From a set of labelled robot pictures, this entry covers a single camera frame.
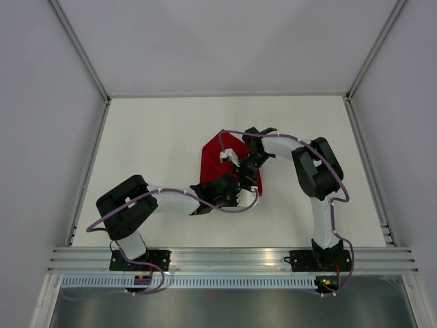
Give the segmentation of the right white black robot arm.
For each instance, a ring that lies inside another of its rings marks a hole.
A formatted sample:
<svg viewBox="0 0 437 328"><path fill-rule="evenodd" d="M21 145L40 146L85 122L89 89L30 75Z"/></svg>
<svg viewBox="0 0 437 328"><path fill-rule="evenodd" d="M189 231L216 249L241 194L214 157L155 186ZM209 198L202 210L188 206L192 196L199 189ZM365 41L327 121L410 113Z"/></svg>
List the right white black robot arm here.
<svg viewBox="0 0 437 328"><path fill-rule="evenodd" d="M299 186L311 201L314 224L311 260L316 268L329 269L343 251L333 210L335 196L343 187L343 171L328 141L318 137L306 143L274 128L259 131L255 127L246 130L242 140L250 152L234 172L243 189L259 182L259 169L270 158L279 156L294 164Z"/></svg>

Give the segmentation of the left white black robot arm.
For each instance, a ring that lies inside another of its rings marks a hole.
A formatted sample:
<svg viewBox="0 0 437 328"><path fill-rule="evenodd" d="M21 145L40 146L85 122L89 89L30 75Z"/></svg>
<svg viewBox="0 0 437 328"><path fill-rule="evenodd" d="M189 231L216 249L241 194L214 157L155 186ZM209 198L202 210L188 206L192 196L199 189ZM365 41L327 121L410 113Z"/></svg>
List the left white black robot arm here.
<svg viewBox="0 0 437 328"><path fill-rule="evenodd" d="M143 176L134 175L98 198L96 208L112 241L122 249L125 262L133 270L143 270L149 262L147 246L139 227L153 214L206 215L212 206L236 207L240 186L231 174L200 182L176 192L158 192Z"/></svg>

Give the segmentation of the red cloth napkin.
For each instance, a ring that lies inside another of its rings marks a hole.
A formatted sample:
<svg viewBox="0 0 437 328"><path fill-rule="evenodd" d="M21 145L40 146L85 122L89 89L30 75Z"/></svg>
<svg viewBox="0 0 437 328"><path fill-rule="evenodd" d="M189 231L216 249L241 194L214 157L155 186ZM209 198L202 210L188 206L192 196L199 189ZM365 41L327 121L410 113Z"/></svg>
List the red cloth napkin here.
<svg viewBox="0 0 437 328"><path fill-rule="evenodd" d="M263 193L262 178L259 172L259 180L257 183L240 183L237 177L237 168L232 163L221 163L219 154L222 150L231 148L240 157L242 161L250 152L258 152L268 154L262 145L260 135L261 131L255 127L246 130L236 137L236 132L228 132L221 130L209 142L207 142L201 150L201 168L199 188L202 182L216 180L222 174L231 174L238 181L240 189L247 189L256 186L259 190L259 195Z"/></svg>

